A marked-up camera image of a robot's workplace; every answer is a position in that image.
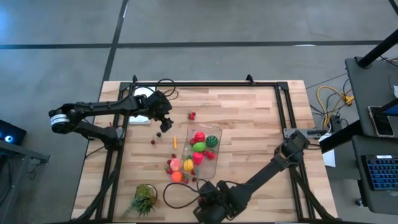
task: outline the small red berry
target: small red berry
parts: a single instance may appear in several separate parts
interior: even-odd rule
[[[192,138],[191,141],[189,142],[191,145],[194,145],[196,143],[195,138]]]

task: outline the toy carrot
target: toy carrot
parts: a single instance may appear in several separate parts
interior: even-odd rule
[[[177,149],[177,137],[174,136],[174,149]]]

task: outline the yellow cable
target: yellow cable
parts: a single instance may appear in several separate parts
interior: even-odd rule
[[[336,103],[335,107],[333,108],[333,110],[331,111],[331,113],[334,112],[334,110],[337,108],[338,103],[343,99],[343,97],[344,97],[344,96],[340,97],[340,99],[337,101],[337,103]],[[347,104],[347,105],[350,104],[353,100],[354,100],[354,98],[353,98],[352,100],[350,100],[350,101],[347,101],[346,104]],[[325,122],[324,122],[324,124],[323,124],[323,127],[326,127],[326,126],[328,125],[329,120],[330,120],[330,117],[328,117],[328,115],[326,114],[326,119],[325,119]]]
[[[319,91],[320,91],[321,89],[323,89],[323,88],[328,88],[328,89],[330,89],[330,90],[333,90],[335,93],[340,94],[341,97],[344,97],[344,95],[343,95],[342,93],[340,93],[338,90],[336,90],[335,88],[331,87],[331,86],[320,86],[320,87],[318,88],[318,90],[317,90],[317,99],[318,99],[319,104],[320,104],[321,107],[322,107],[323,112],[326,113],[327,111],[326,111],[325,107],[323,106],[323,104],[322,104],[322,102],[321,102],[321,99],[320,99],[320,97],[319,97]]]
[[[321,102],[321,99],[320,99],[320,97],[319,97],[319,92],[320,92],[320,90],[323,89],[323,88],[328,88],[328,89],[330,89],[330,90],[333,90],[336,94],[340,95],[340,99],[337,101],[337,103],[336,103],[335,107],[333,108],[333,110],[336,109],[338,103],[339,103],[342,99],[344,99],[344,100],[345,100],[345,103],[348,105],[348,104],[350,104],[350,103],[354,100],[354,97],[351,96],[351,97],[350,97],[351,100],[347,101],[348,96],[345,95],[345,94],[349,93],[351,90],[348,90],[347,93],[342,94],[342,93],[340,93],[337,89],[335,89],[335,88],[333,88],[333,87],[331,87],[331,86],[320,86],[320,87],[318,87],[318,90],[317,90],[317,99],[318,99],[319,104],[321,105],[321,108],[322,108],[322,110],[323,110],[323,113],[325,113],[325,120],[323,121],[323,127],[322,127],[322,128],[325,128],[325,127],[328,125],[329,119],[330,119],[330,118],[329,118],[328,113],[327,113],[325,107],[323,106],[323,104],[322,104],[322,102]]]

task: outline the blue light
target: blue light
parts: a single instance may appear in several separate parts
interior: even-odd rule
[[[6,142],[10,143],[10,142],[12,142],[13,137],[12,137],[12,136],[6,136],[6,137],[4,138],[4,140],[6,140]]]

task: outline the orange toy fruit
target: orange toy fruit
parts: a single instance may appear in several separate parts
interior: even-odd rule
[[[182,180],[182,173],[180,171],[175,171],[172,174],[172,182],[181,182]]]
[[[170,163],[170,168],[173,171],[178,171],[180,168],[180,160],[179,159],[172,159],[171,163]]]

